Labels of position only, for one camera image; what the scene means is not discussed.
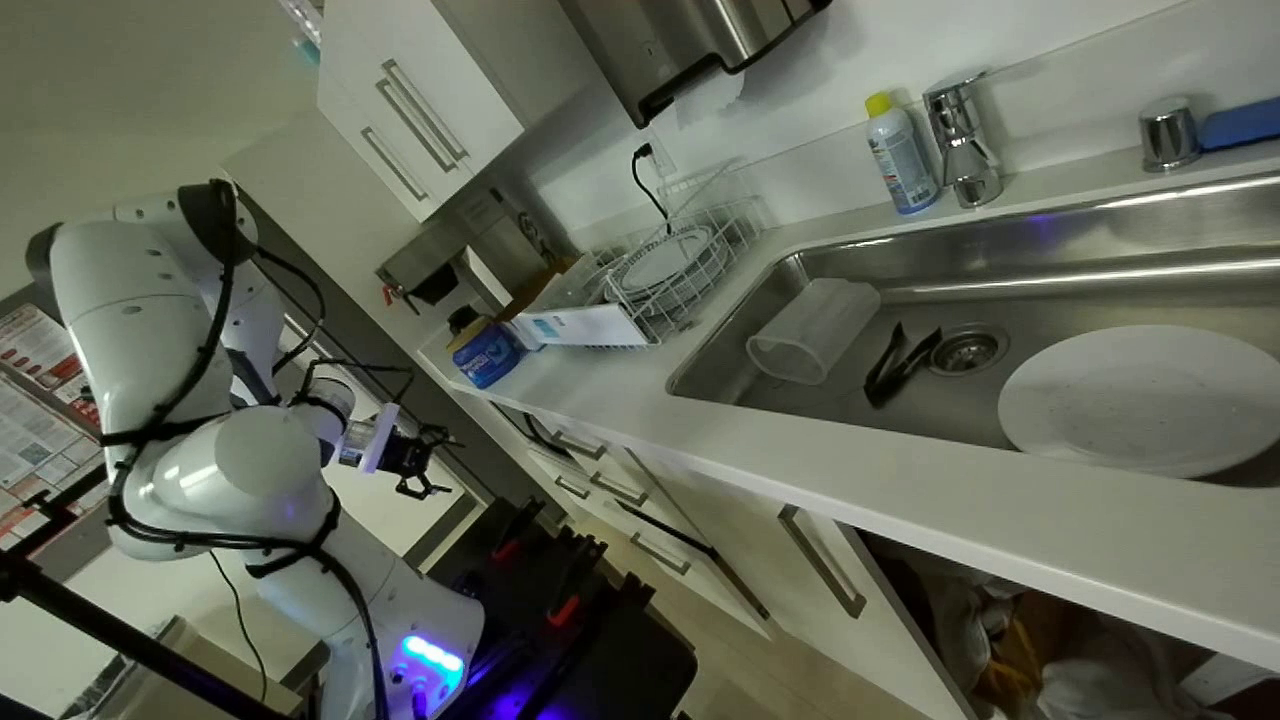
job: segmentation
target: backsplash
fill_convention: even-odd
[[[744,75],[710,75],[650,132],[607,87],[591,87],[495,175],[571,239],[605,219],[646,219],[629,179],[638,143],[655,174],[689,179],[739,161],[782,226],[885,204],[862,102],[895,87],[917,102],[946,75],[988,67],[993,120],[1011,174],[1137,143],[1137,111],[1165,94],[1202,110],[1280,97],[1276,0],[838,0]]]

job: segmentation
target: sink basin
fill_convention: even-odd
[[[749,335],[819,277],[882,290],[882,314],[826,386],[758,373]],[[863,382],[895,326],[913,343],[939,329],[946,347],[872,407]],[[667,394],[1011,448],[997,418],[1004,382],[1042,347],[1118,326],[1192,326],[1280,358],[1280,175],[793,251]],[[1209,481],[1276,484],[1280,448]]]

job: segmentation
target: faucet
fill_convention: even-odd
[[[946,179],[955,187],[961,210],[993,204],[1004,191],[1002,155],[993,154],[975,83],[986,74],[946,79],[925,94],[934,135],[946,154]]]

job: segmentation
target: white countertop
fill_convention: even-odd
[[[1256,148],[1202,161],[1184,175],[1139,175],[1137,155],[1119,154],[1018,175],[997,210],[969,212],[969,219],[1276,170],[1276,148]],[[488,394],[466,386],[447,363],[443,331],[419,343],[419,360],[456,394],[571,420],[638,453],[663,453],[701,477],[1280,674],[1280,488],[1216,488],[1053,465],[667,398],[667,377],[778,257],[949,219],[955,219],[955,210],[917,226],[900,226],[887,210],[863,210],[771,231],[706,321],[655,347],[543,347]]]

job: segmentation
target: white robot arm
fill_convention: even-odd
[[[198,184],[34,243],[99,406],[111,544],[245,553],[256,592],[327,645],[323,720],[439,715],[481,645],[476,601],[419,581],[340,512],[321,465],[354,387],[282,407],[282,297],[234,184]],[[237,407],[234,363],[262,399]]]

